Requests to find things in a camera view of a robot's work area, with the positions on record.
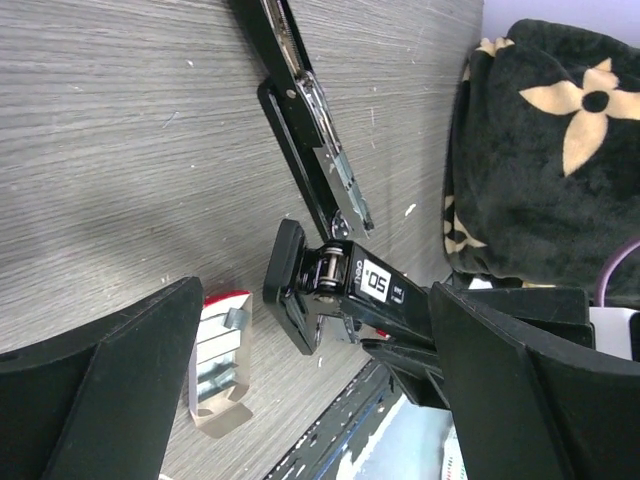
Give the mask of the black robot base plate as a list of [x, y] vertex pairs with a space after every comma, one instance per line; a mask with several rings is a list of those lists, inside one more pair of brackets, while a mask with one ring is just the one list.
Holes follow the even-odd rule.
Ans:
[[343, 457], [355, 460], [400, 399], [388, 370], [368, 362], [266, 475], [335, 479]]

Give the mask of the black stapler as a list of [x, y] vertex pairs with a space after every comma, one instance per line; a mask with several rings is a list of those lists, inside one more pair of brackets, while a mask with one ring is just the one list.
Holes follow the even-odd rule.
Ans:
[[310, 248], [295, 220], [280, 223], [262, 298], [303, 355], [315, 353], [329, 318], [435, 346], [426, 290], [352, 240]]
[[368, 237], [374, 229], [370, 209], [289, 3], [237, 0], [229, 5], [266, 69], [257, 96], [320, 236]]

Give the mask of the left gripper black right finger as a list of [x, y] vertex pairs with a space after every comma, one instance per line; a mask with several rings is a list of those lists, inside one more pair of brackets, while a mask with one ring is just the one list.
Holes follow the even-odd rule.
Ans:
[[638, 478], [638, 363], [448, 285], [433, 285], [429, 307], [469, 478]]

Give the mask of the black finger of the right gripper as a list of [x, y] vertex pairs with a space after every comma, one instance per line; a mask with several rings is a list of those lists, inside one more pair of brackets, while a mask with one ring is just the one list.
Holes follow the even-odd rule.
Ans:
[[579, 288], [464, 290], [467, 297], [583, 347], [593, 347], [589, 299]]
[[434, 350], [394, 339], [364, 339], [361, 346], [390, 371], [394, 382], [413, 405], [450, 409], [444, 392], [443, 371]]

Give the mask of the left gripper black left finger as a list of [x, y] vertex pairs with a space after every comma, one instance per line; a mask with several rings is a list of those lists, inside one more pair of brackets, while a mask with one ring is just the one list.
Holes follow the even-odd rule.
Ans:
[[2, 354], [2, 478], [158, 478], [202, 307], [185, 277]]

